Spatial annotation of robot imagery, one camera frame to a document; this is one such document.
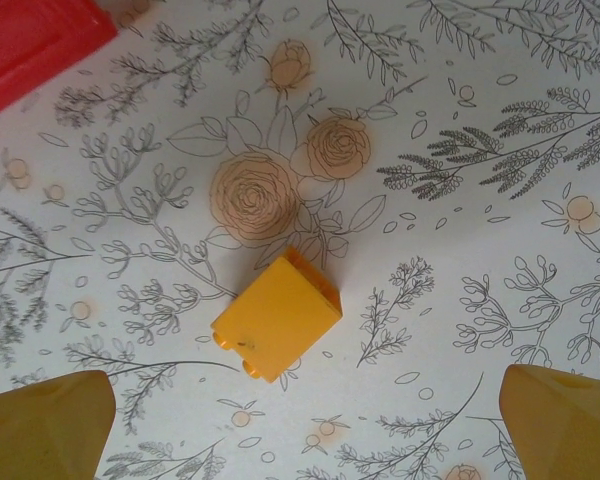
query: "printed table surface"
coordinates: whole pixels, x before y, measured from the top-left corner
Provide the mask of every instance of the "printed table surface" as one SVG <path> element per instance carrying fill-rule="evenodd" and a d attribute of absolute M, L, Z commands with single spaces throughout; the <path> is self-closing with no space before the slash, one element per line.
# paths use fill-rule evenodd
<path fill-rule="evenodd" d="M 506 367 L 600 379 L 600 0 L 109 0 L 0 113 L 0 392 L 101 369 L 100 480 L 521 480 Z M 210 324 L 295 246 L 278 379 Z"/>

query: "yellow plastic piece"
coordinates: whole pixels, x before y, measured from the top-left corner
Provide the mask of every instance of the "yellow plastic piece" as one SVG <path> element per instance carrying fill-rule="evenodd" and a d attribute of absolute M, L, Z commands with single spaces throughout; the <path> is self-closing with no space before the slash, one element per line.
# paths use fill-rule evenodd
<path fill-rule="evenodd" d="M 93 480 L 114 416 L 100 371 L 0 394 L 0 479 Z"/>
<path fill-rule="evenodd" d="M 527 480 L 600 479 L 600 380 L 510 366 L 500 411 Z"/>
<path fill-rule="evenodd" d="M 211 325 L 253 378 L 274 382 L 342 318 L 340 294 L 288 248 Z"/>

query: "red toy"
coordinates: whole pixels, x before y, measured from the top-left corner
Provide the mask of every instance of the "red toy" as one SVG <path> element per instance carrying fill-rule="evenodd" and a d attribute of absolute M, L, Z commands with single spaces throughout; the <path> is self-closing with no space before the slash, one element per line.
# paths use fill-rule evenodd
<path fill-rule="evenodd" d="M 115 36 L 92 0 L 0 0 L 0 110 Z"/>

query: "lego brick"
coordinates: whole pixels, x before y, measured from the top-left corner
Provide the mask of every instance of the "lego brick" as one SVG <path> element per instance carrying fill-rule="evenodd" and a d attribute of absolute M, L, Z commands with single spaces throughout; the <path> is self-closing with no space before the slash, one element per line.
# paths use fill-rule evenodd
<path fill-rule="evenodd" d="M 600 478 L 600 380 L 513 365 L 500 411 L 527 480 Z"/>
<path fill-rule="evenodd" d="M 92 0 L 0 0 L 0 110 L 115 35 Z"/>
<path fill-rule="evenodd" d="M 0 394 L 0 478 L 93 480 L 114 416 L 100 371 Z"/>
<path fill-rule="evenodd" d="M 211 327 L 247 373 L 274 382 L 340 318 L 338 291 L 290 247 Z"/>

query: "yellow block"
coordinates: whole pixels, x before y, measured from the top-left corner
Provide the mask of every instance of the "yellow block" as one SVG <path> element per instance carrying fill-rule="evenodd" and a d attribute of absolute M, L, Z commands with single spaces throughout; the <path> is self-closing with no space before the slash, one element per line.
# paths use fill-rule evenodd
<path fill-rule="evenodd" d="M 527 480 L 600 479 L 600 380 L 512 365 L 500 411 Z"/>
<path fill-rule="evenodd" d="M 0 394 L 0 479 L 93 480 L 114 416 L 100 371 Z"/>
<path fill-rule="evenodd" d="M 277 258 L 211 325 L 254 378 L 274 382 L 342 318 L 340 294 L 294 248 Z"/>

